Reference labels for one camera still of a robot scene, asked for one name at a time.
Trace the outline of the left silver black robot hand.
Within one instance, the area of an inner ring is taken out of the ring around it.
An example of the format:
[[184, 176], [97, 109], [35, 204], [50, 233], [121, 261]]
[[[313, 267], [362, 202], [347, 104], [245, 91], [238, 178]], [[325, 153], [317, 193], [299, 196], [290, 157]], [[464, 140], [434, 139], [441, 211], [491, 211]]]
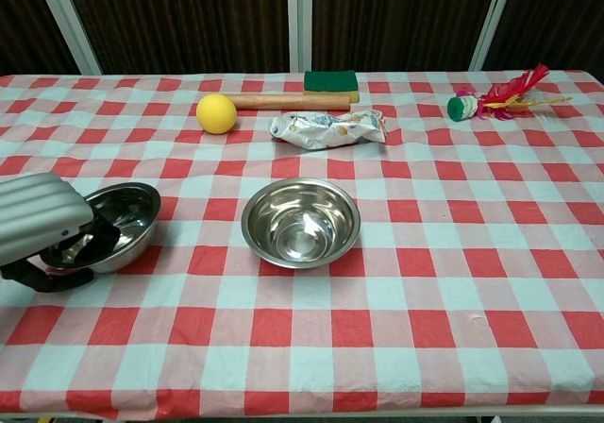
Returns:
[[28, 259], [59, 245], [68, 248], [90, 235], [83, 258], [109, 254], [120, 230], [53, 173], [40, 173], [0, 183], [0, 277], [35, 291], [55, 293], [84, 285], [93, 272], [50, 275]]

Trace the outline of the dark ribbed partition panel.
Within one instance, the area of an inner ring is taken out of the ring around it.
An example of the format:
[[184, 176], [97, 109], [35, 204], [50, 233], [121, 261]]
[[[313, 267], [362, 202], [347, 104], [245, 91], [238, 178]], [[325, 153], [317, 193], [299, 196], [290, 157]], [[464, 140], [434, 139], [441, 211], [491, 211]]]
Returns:
[[45, 0], [0, 0], [0, 76], [78, 73]]
[[109, 75], [290, 69], [287, 0], [73, 2]]
[[483, 68], [539, 63], [604, 81], [604, 0], [507, 0]]
[[317, 71], [465, 71], [492, 0], [313, 0]]

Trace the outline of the yellow ball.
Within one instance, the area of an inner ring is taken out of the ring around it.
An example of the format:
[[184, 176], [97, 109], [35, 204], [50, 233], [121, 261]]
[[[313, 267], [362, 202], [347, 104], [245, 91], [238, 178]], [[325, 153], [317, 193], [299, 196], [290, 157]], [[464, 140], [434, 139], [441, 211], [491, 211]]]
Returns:
[[198, 102], [196, 117], [206, 132], [223, 134], [235, 126], [237, 110], [229, 97], [220, 93], [211, 93]]

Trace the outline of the wooden rolling pin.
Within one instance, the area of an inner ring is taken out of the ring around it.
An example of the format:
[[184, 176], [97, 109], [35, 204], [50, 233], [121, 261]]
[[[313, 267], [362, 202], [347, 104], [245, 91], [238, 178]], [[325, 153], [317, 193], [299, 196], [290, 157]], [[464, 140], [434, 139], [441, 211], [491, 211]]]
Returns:
[[346, 95], [238, 93], [227, 97], [238, 110], [350, 110]]

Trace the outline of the white printed snack packet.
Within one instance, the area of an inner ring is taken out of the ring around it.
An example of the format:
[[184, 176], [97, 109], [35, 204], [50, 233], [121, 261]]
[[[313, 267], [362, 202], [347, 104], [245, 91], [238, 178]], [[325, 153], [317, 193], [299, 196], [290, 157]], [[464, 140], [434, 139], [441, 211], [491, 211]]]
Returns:
[[349, 144], [384, 144], [387, 131], [379, 110], [362, 110], [342, 115], [292, 111], [274, 117], [268, 125], [276, 139], [306, 150], [323, 150]]

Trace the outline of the green yellow sponge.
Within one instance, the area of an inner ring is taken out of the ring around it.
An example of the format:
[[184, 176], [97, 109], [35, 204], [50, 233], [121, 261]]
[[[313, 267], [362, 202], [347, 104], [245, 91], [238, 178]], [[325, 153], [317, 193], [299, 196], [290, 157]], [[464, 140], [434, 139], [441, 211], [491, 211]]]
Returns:
[[314, 95], [345, 95], [351, 103], [360, 100], [359, 83], [354, 71], [306, 71], [303, 91]]

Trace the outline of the red white checkered tablecloth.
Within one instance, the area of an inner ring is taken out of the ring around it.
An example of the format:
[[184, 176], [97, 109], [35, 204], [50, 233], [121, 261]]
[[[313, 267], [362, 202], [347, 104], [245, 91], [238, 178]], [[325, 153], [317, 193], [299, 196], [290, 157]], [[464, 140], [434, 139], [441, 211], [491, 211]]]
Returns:
[[[0, 414], [119, 419], [506, 405], [604, 405], [604, 84], [556, 71], [557, 104], [454, 123], [459, 90], [508, 72], [373, 73], [385, 144], [306, 152], [207, 93], [298, 93], [295, 74], [0, 76], [0, 180], [54, 172], [82, 193], [162, 198], [150, 248], [60, 294], [0, 279]], [[357, 244], [292, 271], [245, 244], [247, 200], [324, 178]]]

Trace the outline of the red feather shuttlecock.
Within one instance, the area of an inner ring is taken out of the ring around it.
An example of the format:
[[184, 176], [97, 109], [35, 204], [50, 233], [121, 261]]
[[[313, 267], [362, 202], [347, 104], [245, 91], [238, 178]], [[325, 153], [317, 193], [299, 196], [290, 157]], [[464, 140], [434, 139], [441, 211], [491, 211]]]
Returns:
[[539, 63], [534, 69], [526, 70], [506, 83], [493, 84], [483, 95], [459, 91], [447, 102], [447, 115], [459, 122], [474, 117], [500, 120], [512, 119], [516, 113], [532, 107], [568, 102], [571, 97], [536, 98], [532, 91], [549, 74], [547, 66]]

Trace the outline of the aluminium partition frame post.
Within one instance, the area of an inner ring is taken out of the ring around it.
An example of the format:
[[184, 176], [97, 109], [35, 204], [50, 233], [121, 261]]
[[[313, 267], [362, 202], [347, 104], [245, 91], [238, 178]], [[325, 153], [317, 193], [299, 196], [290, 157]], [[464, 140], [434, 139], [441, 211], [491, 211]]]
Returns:
[[291, 73], [312, 69], [313, 0], [287, 0]]
[[102, 69], [92, 49], [73, 0], [45, 0], [77, 65], [80, 74], [101, 76]]
[[470, 72], [480, 71], [486, 61], [508, 0], [491, 0], [469, 64]]

